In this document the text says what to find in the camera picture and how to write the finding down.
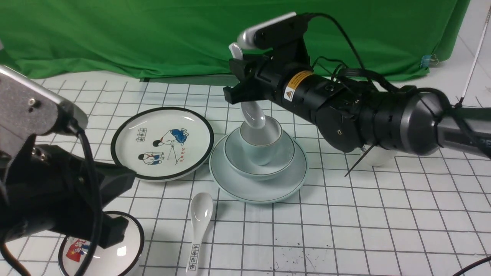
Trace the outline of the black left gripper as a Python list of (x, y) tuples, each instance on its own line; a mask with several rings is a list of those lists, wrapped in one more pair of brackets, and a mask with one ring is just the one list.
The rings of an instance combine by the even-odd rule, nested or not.
[[(89, 241), (94, 215), (86, 162), (59, 146), (37, 145), (36, 154), (8, 157), (8, 242), (49, 230)], [(135, 172), (116, 164), (95, 162), (102, 206), (128, 191)], [(103, 215), (98, 246), (123, 241), (129, 225)]]

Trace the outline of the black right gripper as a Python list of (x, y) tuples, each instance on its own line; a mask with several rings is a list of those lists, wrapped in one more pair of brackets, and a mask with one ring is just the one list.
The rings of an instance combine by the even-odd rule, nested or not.
[(285, 98), (288, 82), (301, 71), (311, 72), (305, 40), (297, 38), (263, 54), (244, 54), (237, 42), (229, 45), (231, 72), (239, 83), (223, 88), (224, 99), (230, 104), (269, 100), (290, 112), (310, 112), (302, 98)]

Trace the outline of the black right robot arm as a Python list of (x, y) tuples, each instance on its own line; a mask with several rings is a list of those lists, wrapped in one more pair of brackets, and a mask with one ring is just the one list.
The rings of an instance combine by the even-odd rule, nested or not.
[(490, 108), (454, 108), (437, 90), (416, 86), (378, 91), (366, 81), (316, 75), (303, 39), (263, 54), (229, 45), (239, 80), (226, 87), (230, 104), (268, 100), (317, 127), (335, 149), (378, 146), (427, 156), (450, 148), (490, 157)]

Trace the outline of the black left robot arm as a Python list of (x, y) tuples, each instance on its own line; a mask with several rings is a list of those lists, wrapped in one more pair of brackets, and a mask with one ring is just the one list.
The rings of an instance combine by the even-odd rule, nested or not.
[(21, 276), (29, 272), (7, 242), (45, 230), (93, 239), (92, 184), (84, 159), (57, 145), (36, 145), (11, 163), (1, 157), (1, 253)]

